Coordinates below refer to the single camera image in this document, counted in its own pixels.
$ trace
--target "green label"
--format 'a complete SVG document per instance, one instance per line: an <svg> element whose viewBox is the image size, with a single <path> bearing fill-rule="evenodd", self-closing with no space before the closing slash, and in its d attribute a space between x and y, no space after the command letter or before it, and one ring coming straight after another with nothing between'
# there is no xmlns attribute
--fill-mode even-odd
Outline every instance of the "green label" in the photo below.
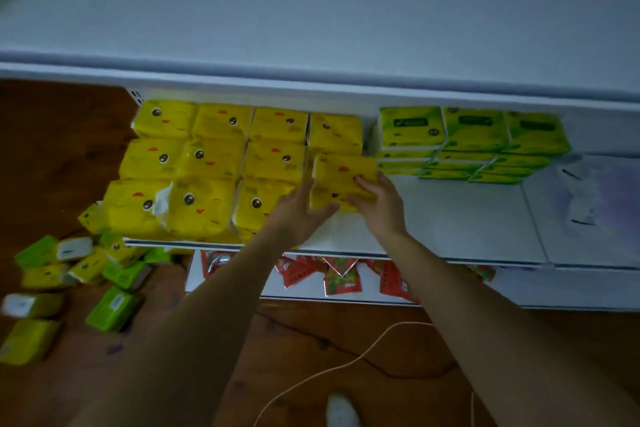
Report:
<svg viewBox="0 0 640 427"><path fill-rule="evenodd" d="M556 126L548 122L532 122L531 120L520 120L520 126L525 130L554 131Z"/></svg>
<svg viewBox="0 0 640 427"><path fill-rule="evenodd" d="M458 122L462 125L483 125L487 127L493 125L493 119L491 117L475 117L473 115L458 117Z"/></svg>
<svg viewBox="0 0 640 427"><path fill-rule="evenodd" d="M429 120L423 117L394 118L394 127L426 127Z"/></svg>

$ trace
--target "forearm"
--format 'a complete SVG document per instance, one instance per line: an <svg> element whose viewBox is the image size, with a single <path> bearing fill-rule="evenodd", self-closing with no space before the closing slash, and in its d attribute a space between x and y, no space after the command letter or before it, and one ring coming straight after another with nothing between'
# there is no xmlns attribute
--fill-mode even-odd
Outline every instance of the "forearm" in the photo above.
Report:
<svg viewBox="0 0 640 427"><path fill-rule="evenodd" d="M278 237L255 236L180 303L73 425L211 425L285 248Z"/></svg>
<svg viewBox="0 0 640 427"><path fill-rule="evenodd" d="M638 405L505 297L407 234L381 239L498 425L638 425Z"/></svg>

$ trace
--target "shoe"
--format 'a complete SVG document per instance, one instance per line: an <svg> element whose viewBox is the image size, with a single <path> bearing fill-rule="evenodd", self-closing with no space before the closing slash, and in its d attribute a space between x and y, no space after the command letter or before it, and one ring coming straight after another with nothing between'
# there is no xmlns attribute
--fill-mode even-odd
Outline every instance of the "shoe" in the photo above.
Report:
<svg viewBox="0 0 640 427"><path fill-rule="evenodd" d="M340 392L333 392L326 402L326 427L362 427L351 401Z"/></svg>

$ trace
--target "brown floor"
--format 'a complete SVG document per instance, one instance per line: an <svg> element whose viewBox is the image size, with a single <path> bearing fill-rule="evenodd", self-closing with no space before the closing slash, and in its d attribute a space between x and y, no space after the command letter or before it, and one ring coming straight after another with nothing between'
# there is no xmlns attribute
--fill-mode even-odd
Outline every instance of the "brown floor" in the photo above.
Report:
<svg viewBox="0 0 640 427"><path fill-rule="evenodd" d="M0 289L19 290L12 256L45 234L81 234L76 217L104 194L117 170L136 106L122 89L0 81ZM62 426L98 394L125 351L180 303L186 271L160 267L145 302L122 334L84 324L106 286L69 291L65 326L48 358L26 367L0 365L0 424ZM640 401L640 316L534 312L568 337ZM293 383L361 353L389 325L428 320L421 309L263 302L216 426L251 426L263 405ZM0 318L0 337L14 321ZM261 425L322 426L332 389L346 391L365 427L468 426L470 386L439 334L402 326L361 362L320 377L272 406ZM494 425L477 402L476 425Z"/></svg>

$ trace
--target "hand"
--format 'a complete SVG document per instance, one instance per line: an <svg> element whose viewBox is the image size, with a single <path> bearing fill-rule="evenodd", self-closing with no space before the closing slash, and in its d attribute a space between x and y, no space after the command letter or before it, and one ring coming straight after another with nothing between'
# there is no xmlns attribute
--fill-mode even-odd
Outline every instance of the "hand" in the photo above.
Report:
<svg viewBox="0 0 640 427"><path fill-rule="evenodd" d="M313 185L314 180L310 179L286 196L281 196L262 225L260 234L271 233L275 239L282 240L285 251L307 241L340 209L340 204L331 203L322 209L309 211L309 193Z"/></svg>
<svg viewBox="0 0 640 427"><path fill-rule="evenodd" d="M347 195L351 203L364 217L367 228L378 241L393 234L405 234L404 204L398 194L396 186L382 172L378 173L378 182L374 183L356 176L356 183L378 199L370 201L354 194Z"/></svg>

